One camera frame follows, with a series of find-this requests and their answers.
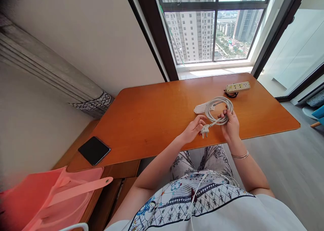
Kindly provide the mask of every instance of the bracelet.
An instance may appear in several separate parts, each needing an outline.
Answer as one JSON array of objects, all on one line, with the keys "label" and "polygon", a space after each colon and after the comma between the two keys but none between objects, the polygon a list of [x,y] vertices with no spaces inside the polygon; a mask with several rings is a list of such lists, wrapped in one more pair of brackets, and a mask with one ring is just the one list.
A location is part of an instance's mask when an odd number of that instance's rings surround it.
[{"label": "bracelet", "polygon": [[244,159],[250,154],[248,150],[246,150],[246,151],[247,151],[247,153],[245,155],[243,155],[243,156],[234,156],[233,154],[231,154],[231,155],[232,155],[233,158]]}]

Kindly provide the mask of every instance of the patterned pants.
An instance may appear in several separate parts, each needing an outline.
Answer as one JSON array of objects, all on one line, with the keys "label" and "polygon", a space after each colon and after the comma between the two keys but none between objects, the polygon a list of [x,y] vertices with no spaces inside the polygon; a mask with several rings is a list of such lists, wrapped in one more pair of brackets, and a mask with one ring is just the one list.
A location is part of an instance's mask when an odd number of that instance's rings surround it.
[{"label": "patterned pants", "polygon": [[213,170],[233,177],[232,168],[222,144],[205,147],[205,152],[198,169],[193,166],[188,151],[180,152],[170,167],[170,181],[177,180],[185,174],[201,170]]}]

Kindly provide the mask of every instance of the smartphone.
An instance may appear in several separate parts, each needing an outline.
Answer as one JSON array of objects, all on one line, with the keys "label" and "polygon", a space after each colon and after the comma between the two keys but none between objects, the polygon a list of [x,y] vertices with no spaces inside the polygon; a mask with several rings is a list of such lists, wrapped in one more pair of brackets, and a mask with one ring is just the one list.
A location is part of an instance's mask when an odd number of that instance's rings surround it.
[{"label": "smartphone", "polygon": [[110,147],[106,146],[95,136],[91,137],[79,148],[79,152],[92,166],[97,165],[110,150]]}]

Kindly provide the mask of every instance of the curtain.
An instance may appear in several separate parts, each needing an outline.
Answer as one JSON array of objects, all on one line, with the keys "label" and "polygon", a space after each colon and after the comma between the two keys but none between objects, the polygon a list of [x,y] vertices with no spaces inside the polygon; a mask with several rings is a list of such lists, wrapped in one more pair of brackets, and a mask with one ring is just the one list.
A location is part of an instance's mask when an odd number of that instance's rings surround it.
[{"label": "curtain", "polygon": [[40,41],[0,14],[0,61],[33,75],[62,100],[99,119],[114,98]]}]

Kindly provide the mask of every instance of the woman's right hand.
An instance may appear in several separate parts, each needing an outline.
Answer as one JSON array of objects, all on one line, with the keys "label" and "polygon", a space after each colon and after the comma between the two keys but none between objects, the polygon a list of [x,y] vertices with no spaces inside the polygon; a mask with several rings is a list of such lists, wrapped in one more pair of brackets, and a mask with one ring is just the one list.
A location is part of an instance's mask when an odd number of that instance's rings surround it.
[{"label": "woman's right hand", "polygon": [[228,116],[228,122],[225,125],[221,125],[220,128],[227,143],[231,143],[240,138],[240,123],[234,110],[231,112],[228,109],[224,109],[223,113],[218,115],[218,118],[224,118],[226,114]]}]

